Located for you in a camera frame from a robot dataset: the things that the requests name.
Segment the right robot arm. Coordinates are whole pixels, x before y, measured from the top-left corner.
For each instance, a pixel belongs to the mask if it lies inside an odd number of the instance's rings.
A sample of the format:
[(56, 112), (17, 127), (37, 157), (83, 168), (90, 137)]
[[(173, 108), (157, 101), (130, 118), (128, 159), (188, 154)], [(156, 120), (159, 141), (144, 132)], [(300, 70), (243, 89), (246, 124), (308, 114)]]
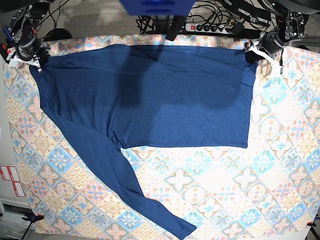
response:
[(38, 37), (38, 28), (42, 26), (47, 13), (50, 13), (52, 0), (28, 0), (14, 13), (9, 26), (3, 27), (7, 44), (2, 44), (0, 54), (9, 67), (28, 64), (38, 72), (48, 61), (49, 45)]

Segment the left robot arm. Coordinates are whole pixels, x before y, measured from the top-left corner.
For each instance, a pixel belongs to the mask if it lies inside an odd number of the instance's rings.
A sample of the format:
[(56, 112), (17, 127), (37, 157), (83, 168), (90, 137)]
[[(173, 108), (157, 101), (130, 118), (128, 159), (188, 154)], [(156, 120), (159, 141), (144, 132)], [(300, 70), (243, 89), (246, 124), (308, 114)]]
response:
[(305, 26), (309, 15), (320, 13), (318, 0), (260, 0), (259, 4), (275, 15), (276, 27), (262, 31), (258, 39), (253, 39), (243, 49), (248, 63), (259, 60), (272, 61), (290, 43), (299, 47), (319, 47), (318, 35), (307, 35)]

